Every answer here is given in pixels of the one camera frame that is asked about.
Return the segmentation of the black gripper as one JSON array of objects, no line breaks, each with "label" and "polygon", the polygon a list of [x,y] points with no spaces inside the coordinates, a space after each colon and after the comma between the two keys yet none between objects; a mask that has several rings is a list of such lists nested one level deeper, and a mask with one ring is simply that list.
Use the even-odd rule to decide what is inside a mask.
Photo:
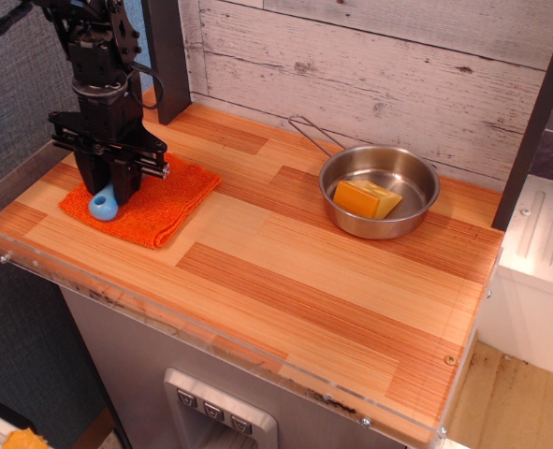
[{"label": "black gripper", "polygon": [[139,77],[104,87],[73,82],[77,111],[53,111],[54,144],[75,155],[87,191],[96,195],[109,183],[119,206],[126,205],[141,185],[142,173],[165,178],[167,144],[142,124]]}]

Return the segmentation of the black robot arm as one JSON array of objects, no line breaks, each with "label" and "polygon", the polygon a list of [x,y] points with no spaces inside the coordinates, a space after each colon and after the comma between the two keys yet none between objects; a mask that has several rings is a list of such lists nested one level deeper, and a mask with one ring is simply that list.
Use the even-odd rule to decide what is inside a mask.
[{"label": "black robot arm", "polygon": [[56,146],[72,151],[92,195],[112,185],[125,205],[146,175],[165,178],[167,144],[142,123],[146,105],[140,76],[150,68],[136,61],[139,33],[121,1],[39,1],[53,23],[72,66],[75,112],[54,111]]}]

